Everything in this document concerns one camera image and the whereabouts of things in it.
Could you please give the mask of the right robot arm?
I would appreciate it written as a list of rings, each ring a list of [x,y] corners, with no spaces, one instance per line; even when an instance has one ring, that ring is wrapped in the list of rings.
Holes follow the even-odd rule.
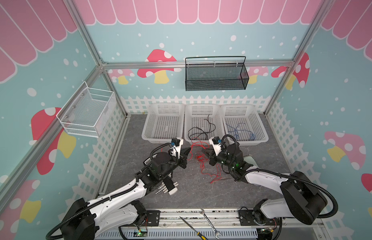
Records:
[[[236,182],[243,182],[268,188],[282,195],[276,200],[263,199],[252,210],[257,225],[268,220],[295,218],[305,225],[311,225],[316,219],[330,218],[338,213],[339,205],[335,197],[323,187],[311,182],[302,172],[292,174],[276,173],[259,168],[254,160],[246,160],[240,150],[240,144],[234,141],[226,145],[227,138],[212,137],[212,148],[204,154],[212,166],[221,164],[228,167],[228,173]]]

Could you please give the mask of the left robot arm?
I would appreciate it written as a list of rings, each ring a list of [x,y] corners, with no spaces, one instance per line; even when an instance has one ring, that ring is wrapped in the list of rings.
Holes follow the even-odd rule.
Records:
[[[46,234],[47,240],[94,240],[103,232],[124,225],[140,225],[147,214],[139,201],[164,187],[170,195],[177,191],[172,174],[178,167],[185,169],[190,147],[184,140],[173,138],[152,150],[144,167],[125,186],[94,200],[76,200],[63,220]]]

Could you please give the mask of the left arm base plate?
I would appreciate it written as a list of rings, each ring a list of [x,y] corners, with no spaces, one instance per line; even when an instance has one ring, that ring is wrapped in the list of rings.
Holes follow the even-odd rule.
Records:
[[[124,224],[122,227],[158,227],[161,211],[149,210],[138,214],[138,217],[131,224]]]

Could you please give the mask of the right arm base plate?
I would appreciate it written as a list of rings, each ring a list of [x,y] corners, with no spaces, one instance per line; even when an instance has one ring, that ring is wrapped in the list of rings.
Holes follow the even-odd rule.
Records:
[[[238,210],[241,226],[272,226],[276,227],[280,223],[279,218],[268,219],[260,210],[242,207]]]

